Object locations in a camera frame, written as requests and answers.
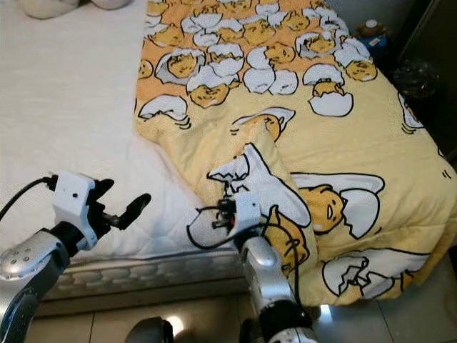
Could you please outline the beige plush toy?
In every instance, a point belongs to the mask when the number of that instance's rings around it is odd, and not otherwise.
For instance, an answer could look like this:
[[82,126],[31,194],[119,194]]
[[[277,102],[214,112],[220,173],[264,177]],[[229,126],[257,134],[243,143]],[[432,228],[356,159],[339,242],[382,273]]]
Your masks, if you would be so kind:
[[20,9],[32,19],[55,19],[78,9],[82,4],[93,4],[107,11],[122,9],[133,0],[16,0]]

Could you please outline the dark cabinet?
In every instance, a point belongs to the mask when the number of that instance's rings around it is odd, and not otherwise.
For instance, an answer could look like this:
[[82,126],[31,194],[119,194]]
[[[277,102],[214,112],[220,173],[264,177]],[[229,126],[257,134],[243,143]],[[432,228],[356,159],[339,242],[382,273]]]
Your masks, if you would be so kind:
[[437,94],[407,102],[445,159],[457,164],[457,0],[414,0],[393,56],[393,69],[406,59],[427,60],[438,69]]

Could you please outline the clear glass jar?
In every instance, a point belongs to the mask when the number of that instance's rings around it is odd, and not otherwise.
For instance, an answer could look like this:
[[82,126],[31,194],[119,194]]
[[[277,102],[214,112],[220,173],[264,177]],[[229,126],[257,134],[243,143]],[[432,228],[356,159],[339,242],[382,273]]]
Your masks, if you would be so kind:
[[393,83],[408,99],[421,100],[437,94],[441,87],[436,66],[421,59],[406,59],[393,71]]

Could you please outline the grey robot right leg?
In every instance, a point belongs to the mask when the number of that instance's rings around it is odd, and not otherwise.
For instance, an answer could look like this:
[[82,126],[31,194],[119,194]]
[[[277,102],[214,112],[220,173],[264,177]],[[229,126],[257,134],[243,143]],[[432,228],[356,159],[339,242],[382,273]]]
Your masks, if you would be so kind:
[[264,343],[260,323],[254,318],[246,318],[239,327],[238,343]]

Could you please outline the white quilted mattress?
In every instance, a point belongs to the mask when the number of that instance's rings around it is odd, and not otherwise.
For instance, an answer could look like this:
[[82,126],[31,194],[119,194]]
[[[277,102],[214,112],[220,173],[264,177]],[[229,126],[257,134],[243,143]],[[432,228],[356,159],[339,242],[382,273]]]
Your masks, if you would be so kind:
[[146,0],[114,10],[82,4],[55,19],[33,19],[19,0],[1,0],[0,14],[2,199],[59,172],[114,180],[101,200],[111,213],[151,195],[137,222],[71,260],[49,300],[244,290],[235,249],[197,249],[187,239],[201,200],[166,152],[134,133]]

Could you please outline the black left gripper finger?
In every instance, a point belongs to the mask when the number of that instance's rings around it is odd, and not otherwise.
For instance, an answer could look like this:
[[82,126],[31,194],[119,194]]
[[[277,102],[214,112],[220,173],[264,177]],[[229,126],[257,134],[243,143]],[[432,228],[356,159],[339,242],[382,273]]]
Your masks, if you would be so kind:
[[122,215],[118,216],[118,229],[125,231],[131,224],[136,222],[144,209],[151,202],[151,195],[148,193],[141,194],[139,197],[135,197],[126,206]]
[[112,179],[95,179],[94,188],[91,190],[91,210],[104,211],[105,206],[99,202],[99,199],[114,186]]

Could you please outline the yellow egg cartoon blanket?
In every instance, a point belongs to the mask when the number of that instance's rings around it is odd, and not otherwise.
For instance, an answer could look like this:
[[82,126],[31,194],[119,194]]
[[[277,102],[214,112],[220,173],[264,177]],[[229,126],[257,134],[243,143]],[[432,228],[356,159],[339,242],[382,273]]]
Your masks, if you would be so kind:
[[146,0],[135,130],[203,203],[253,192],[307,307],[394,299],[457,238],[457,171],[323,0]]

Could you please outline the grey brown bed base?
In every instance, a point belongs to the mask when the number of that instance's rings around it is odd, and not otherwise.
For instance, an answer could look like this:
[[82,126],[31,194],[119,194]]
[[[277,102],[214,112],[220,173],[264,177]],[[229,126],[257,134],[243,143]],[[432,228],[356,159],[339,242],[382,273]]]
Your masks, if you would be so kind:
[[37,318],[43,317],[60,317],[60,316],[77,316],[91,312],[105,312],[129,309],[134,307],[152,307],[164,306],[165,304],[177,304],[180,302],[191,302],[209,298],[231,297],[231,295],[248,295],[241,291],[212,294],[196,295],[196,297],[174,297],[166,299],[162,294],[141,295],[140,298],[127,299],[123,295],[115,294],[101,295],[100,297],[86,297],[85,299],[63,299],[60,301],[43,302],[36,312]]

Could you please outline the grey robot leg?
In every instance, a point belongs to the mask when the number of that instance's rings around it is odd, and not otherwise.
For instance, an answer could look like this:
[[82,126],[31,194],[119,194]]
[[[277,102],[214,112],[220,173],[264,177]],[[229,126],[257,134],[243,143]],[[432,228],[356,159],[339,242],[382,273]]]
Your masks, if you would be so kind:
[[264,343],[260,323],[254,318],[246,318],[239,327],[238,343]]
[[163,317],[144,318],[131,328],[124,343],[174,343],[174,329]]

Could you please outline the grey robot left leg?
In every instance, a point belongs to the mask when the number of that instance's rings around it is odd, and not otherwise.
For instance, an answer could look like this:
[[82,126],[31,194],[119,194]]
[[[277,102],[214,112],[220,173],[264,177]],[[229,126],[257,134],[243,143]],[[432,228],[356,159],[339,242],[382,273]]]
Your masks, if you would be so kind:
[[124,343],[174,343],[174,329],[163,317],[144,318],[131,328]]

